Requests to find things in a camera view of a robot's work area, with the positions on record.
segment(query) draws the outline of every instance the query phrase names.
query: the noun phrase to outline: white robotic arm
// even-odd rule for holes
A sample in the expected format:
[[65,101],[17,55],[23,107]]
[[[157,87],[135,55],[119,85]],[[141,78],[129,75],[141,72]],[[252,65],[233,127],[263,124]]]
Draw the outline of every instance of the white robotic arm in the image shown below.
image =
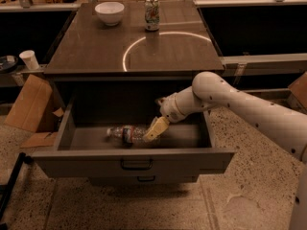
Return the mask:
[[[144,136],[146,141],[164,132],[170,123],[218,104],[236,113],[296,159],[307,162],[307,115],[239,91],[214,73],[199,73],[192,86],[161,98],[158,103],[162,117],[153,121]],[[306,212],[307,167],[300,177],[289,229],[307,229]]]

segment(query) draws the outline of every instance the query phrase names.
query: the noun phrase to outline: soda can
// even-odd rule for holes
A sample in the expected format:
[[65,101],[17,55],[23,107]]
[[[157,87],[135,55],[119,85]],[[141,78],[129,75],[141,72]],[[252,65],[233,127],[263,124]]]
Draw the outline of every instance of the soda can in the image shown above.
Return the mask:
[[159,29],[159,1],[145,1],[145,29],[148,31],[156,31]]

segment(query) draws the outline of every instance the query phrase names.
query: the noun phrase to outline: floor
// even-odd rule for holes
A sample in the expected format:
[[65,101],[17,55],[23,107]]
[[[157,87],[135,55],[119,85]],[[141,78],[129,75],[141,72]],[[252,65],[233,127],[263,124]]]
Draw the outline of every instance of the floor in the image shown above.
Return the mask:
[[[32,133],[3,125],[0,184],[5,184]],[[9,229],[288,229],[302,163],[223,107],[211,112],[217,148],[237,153],[225,174],[197,183],[94,187],[87,178],[48,178],[23,165],[1,222]]]

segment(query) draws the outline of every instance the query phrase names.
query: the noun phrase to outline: white cup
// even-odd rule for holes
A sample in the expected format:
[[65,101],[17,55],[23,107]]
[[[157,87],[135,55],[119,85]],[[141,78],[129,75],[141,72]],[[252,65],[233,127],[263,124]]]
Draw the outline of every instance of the white cup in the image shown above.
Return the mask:
[[40,67],[33,50],[26,50],[20,53],[19,57],[25,62],[29,70],[35,70]]

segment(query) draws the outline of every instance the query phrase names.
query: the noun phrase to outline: brown tabletop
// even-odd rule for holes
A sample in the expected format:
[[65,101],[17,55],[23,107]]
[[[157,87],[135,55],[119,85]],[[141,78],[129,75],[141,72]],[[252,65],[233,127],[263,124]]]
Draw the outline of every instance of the brown tabletop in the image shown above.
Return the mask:
[[82,4],[48,64],[46,75],[175,73],[223,70],[194,3],[160,2],[160,29],[144,28],[144,2],[123,2],[114,27]]

